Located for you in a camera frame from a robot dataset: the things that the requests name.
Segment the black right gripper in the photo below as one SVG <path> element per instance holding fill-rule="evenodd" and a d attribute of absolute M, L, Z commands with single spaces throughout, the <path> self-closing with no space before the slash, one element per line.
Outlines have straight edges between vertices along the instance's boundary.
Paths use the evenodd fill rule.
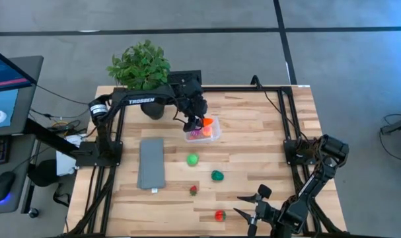
<path fill-rule="evenodd" d="M 257 193 L 252 196 L 238 196 L 239 200 L 245 202 L 255 202 L 255 215 L 243 212 L 237 208 L 233 208 L 239 215 L 241 215 L 248 224 L 248 237 L 255 237 L 257 232 L 256 223 L 260 220 L 262 222 L 270 224 L 272 228 L 276 227 L 278 217 L 280 215 L 280 210 L 270 206 L 267 202 L 262 201 L 264 198 L 269 199 L 272 194 L 272 190 L 264 184 L 258 187 Z"/>

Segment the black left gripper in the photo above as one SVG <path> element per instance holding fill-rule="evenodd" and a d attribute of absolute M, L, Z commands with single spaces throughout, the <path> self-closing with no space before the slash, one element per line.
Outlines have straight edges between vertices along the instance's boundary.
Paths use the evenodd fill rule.
<path fill-rule="evenodd" d="M 204 127 L 204 116 L 207 112 L 207 101 L 202 94 L 181 97 L 181 112 L 188 119 L 183 126 L 184 132 L 202 129 Z"/>

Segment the clear plastic tupperware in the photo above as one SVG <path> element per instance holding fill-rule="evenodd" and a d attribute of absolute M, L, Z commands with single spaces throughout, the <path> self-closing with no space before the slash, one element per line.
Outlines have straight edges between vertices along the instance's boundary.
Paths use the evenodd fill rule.
<path fill-rule="evenodd" d="M 221 135 L 221 129 L 220 129 L 220 125 L 219 125 L 219 120 L 217 117 L 207 117 L 207 118 L 212 118 L 214 119 L 214 123 L 212 125 L 210 125 L 213 128 L 213 135 L 211 138 L 205 138 L 203 137 L 203 135 L 201 134 L 197 139 L 190 139 L 190 132 L 185 132 L 184 134 L 184 139 L 187 142 L 190 143 L 208 143 L 208 142 L 213 142 L 216 141 L 220 135 Z"/>

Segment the black perforated grille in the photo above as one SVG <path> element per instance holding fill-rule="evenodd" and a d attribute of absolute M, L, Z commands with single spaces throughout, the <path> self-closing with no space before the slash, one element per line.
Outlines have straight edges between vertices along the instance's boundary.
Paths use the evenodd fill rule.
<path fill-rule="evenodd" d="M 167 76 L 167 82 L 169 84 L 185 84 L 190 81 L 197 81 L 199 84 L 201 84 L 201 71 L 170 71 Z"/>

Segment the grey folded cloth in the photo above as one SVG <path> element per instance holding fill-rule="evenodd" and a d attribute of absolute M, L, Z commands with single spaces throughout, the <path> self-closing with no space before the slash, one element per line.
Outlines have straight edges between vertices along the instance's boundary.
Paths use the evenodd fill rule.
<path fill-rule="evenodd" d="M 142 190 L 164 188 L 164 139 L 145 138 L 139 145 L 137 187 Z"/>

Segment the green potted plant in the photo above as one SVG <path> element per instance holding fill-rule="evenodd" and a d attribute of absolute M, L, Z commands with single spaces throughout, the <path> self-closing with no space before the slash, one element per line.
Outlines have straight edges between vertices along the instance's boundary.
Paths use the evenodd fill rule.
<path fill-rule="evenodd" d="M 164 50 L 150 40 L 127 48 L 120 57 L 112 56 L 108 75 L 124 86 L 112 95 L 115 107 L 140 105 L 143 113 L 153 120 L 162 118 L 164 105 L 174 95 L 167 82 L 170 71 Z"/>

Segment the white box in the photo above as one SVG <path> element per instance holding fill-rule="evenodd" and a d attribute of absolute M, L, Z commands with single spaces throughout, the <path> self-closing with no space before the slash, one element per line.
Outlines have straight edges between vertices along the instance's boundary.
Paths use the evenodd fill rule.
<path fill-rule="evenodd" d="M 72 136 L 65 136 L 65 139 L 76 145 L 77 147 L 80 146 L 82 141 L 85 141 L 86 134 L 76 134 Z M 56 174 L 59 177 L 65 175 L 72 175 L 75 173 L 75 164 L 76 160 L 68 155 L 56 151 Z"/>

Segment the black diagonal support bar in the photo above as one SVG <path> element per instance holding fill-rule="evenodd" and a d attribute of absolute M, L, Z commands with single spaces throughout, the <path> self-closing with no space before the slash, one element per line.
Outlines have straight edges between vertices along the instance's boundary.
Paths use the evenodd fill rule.
<path fill-rule="evenodd" d="M 76 145 L 57 136 L 47 128 L 29 118 L 26 120 L 23 132 L 24 134 L 35 135 L 37 140 L 72 158 L 75 158 L 72 152 L 79 149 Z"/>

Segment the black round stool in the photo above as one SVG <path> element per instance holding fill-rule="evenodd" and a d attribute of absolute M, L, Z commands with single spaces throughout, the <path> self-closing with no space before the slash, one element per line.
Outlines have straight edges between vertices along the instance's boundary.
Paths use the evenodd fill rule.
<path fill-rule="evenodd" d="M 40 187 L 46 187 L 59 181 L 56 170 L 56 160 L 50 159 L 40 162 L 38 165 L 31 165 L 28 169 L 28 178 Z"/>

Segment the black stand base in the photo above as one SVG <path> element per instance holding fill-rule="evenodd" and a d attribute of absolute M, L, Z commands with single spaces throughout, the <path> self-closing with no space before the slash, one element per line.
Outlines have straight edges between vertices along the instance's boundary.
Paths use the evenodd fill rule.
<path fill-rule="evenodd" d="M 389 124 L 385 127 L 382 127 L 380 131 L 383 135 L 389 135 L 392 132 L 400 131 L 401 130 L 401 119 L 393 124 Z"/>

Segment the computer monitor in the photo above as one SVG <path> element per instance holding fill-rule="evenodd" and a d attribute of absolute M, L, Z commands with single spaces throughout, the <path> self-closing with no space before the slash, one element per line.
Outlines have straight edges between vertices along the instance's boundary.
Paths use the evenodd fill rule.
<path fill-rule="evenodd" d="M 24 132 L 43 62 L 43 56 L 0 53 L 0 136 Z"/>

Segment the black computer mouse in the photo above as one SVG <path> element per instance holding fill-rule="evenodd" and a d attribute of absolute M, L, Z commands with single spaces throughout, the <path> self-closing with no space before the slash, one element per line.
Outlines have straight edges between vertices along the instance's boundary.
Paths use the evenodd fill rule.
<path fill-rule="evenodd" d="M 15 181 L 15 173 L 12 171 L 4 172 L 0 175 L 0 202 L 9 195 Z"/>

